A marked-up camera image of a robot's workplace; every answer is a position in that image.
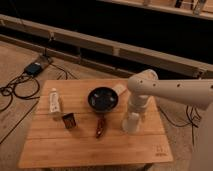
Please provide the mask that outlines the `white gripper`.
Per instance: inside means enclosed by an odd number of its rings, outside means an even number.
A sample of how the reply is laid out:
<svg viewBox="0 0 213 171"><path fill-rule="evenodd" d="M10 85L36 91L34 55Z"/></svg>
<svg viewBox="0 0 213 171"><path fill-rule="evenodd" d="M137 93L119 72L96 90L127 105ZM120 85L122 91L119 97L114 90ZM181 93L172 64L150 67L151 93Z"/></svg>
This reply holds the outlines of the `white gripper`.
<svg viewBox="0 0 213 171"><path fill-rule="evenodd" d="M131 94L127 103L127 114L136 113L142 117L148 107L148 100L149 97L147 95L136 96L135 94Z"/></svg>

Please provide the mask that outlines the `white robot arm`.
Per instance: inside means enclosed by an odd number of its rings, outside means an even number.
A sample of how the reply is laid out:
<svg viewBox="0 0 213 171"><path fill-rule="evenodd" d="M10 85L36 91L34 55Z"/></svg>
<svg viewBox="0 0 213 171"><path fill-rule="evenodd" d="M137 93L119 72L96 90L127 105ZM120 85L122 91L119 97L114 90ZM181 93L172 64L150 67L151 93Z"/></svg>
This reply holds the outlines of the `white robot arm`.
<svg viewBox="0 0 213 171"><path fill-rule="evenodd" d="M150 96L172 100L213 112L213 79L160 80L155 71L148 69L127 80L130 92L128 111L142 113Z"/></svg>

